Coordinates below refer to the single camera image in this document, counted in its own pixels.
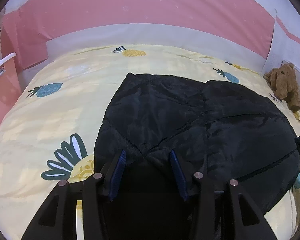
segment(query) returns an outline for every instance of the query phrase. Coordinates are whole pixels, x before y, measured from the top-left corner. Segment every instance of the bed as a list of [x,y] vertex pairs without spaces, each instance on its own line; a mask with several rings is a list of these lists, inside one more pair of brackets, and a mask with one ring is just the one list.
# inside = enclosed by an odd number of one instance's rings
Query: bed
[[[118,44],[65,54],[31,80],[0,125],[0,230],[8,240],[21,239],[59,179],[66,176],[73,183],[93,173],[94,143],[105,110],[129,72],[239,83],[272,100],[300,136],[300,117],[274,97],[266,80],[231,62],[155,45]],[[67,151],[79,157],[71,170],[58,161]],[[300,222],[300,174],[265,217],[279,240],[290,239]],[[80,201],[77,237],[83,239]]]

